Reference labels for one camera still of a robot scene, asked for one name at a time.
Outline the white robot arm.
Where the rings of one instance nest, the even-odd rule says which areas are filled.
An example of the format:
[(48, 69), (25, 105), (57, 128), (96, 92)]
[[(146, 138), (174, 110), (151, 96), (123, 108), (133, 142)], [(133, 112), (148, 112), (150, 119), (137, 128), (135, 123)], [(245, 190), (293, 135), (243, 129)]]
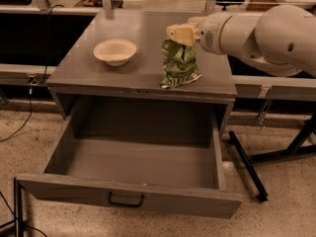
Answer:
[(177, 43), (199, 43), (206, 52), (234, 56), (277, 77), (302, 71), (316, 77), (316, 17), (300, 7), (192, 17), (166, 33)]

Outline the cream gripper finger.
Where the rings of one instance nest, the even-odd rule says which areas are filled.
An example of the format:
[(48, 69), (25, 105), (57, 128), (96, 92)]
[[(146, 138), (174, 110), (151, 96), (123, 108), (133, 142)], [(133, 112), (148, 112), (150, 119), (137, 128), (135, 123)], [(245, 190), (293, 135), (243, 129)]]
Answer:
[(205, 20), (205, 18), (206, 18), (206, 16), (204, 16), (204, 17), (190, 17), (190, 18), (188, 18), (188, 23), (199, 25), (203, 20)]
[(169, 40), (186, 46), (193, 46), (199, 39), (198, 27), (195, 24), (186, 23), (168, 26), (166, 32)]

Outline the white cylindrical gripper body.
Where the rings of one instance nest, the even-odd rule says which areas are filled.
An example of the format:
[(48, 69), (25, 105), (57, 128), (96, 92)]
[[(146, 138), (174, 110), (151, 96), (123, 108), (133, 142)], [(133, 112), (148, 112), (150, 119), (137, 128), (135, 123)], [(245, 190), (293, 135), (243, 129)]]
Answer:
[(199, 44), (214, 54), (258, 55), (255, 27), (259, 13), (210, 14), (198, 25)]

